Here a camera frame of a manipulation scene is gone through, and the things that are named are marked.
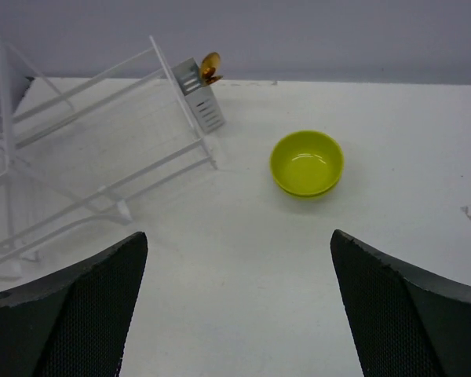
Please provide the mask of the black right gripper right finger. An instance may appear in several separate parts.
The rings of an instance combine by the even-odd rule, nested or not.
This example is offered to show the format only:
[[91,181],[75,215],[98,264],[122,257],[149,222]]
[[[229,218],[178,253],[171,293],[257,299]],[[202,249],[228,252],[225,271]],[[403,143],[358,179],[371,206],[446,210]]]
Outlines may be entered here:
[[330,252],[365,376],[471,376],[471,287],[337,229]]

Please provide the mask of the lime green bowl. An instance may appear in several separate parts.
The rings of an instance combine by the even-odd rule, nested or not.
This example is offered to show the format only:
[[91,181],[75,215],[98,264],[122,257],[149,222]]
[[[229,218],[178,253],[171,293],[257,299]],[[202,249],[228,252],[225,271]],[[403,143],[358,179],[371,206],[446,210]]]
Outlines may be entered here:
[[273,181],[276,187],[284,194],[288,195],[289,197],[293,199],[303,199],[303,200],[315,200],[315,199],[319,199],[324,196],[327,196],[330,192],[336,189],[336,187],[338,186],[340,182],[341,182],[340,180],[337,180],[335,183],[327,186],[326,188],[322,188],[317,191],[306,192],[303,190],[287,188],[280,182],[276,180]]
[[289,189],[317,191],[341,180],[345,158],[331,136],[299,130],[279,140],[269,156],[269,169]]

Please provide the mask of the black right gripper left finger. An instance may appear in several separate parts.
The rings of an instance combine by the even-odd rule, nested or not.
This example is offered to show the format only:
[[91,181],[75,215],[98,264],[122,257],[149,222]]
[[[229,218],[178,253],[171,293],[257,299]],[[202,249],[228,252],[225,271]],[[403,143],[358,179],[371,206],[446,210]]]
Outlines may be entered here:
[[148,256],[135,232],[0,291],[0,376],[117,376]]

